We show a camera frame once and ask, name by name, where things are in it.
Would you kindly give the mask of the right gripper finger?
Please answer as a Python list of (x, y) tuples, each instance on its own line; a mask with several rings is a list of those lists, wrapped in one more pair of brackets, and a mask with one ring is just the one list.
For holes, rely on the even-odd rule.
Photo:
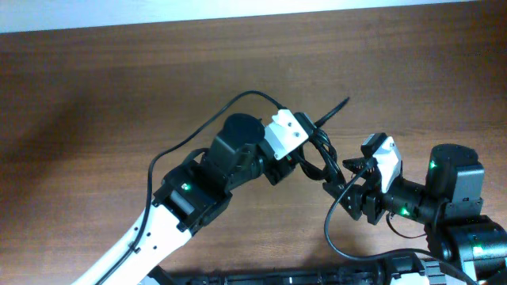
[(370, 172), (375, 168), (375, 160), (373, 158), (350, 158), (342, 161), (342, 165), (354, 174), (361, 171)]
[(334, 200), (339, 198), (347, 186), (347, 181), (345, 180), (343, 173), (341, 171), (334, 173), (327, 169), (323, 172), (322, 178), (324, 180), (322, 183), (324, 191), (327, 192)]

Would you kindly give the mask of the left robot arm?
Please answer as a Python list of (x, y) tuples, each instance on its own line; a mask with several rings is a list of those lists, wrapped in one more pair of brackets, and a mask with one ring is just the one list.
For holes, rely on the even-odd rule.
[(288, 109), (279, 110), (268, 125), (247, 114), (229, 116), (209, 148), (194, 150), (163, 177), (148, 214), (76, 282), (141, 282), (227, 208), (232, 189), (260, 176), (277, 184), (290, 174), (294, 150), (315, 129), (305, 114)]

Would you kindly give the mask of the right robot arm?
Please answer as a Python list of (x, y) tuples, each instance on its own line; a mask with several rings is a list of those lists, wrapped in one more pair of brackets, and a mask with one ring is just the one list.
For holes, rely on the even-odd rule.
[(325, 183), (324, 189), (353, 219), (366, 215), (376, 224), (384, 212), (423, 224), (424, 255), (468, 284), (506, 282), (506, 231), (483, 215), (485, 171), (475, 150), (456, 144), (432, 148), (424, 184), (402, 175), (394, 145), (362, 146), (361, 158), (343, 165), (362, 185)]

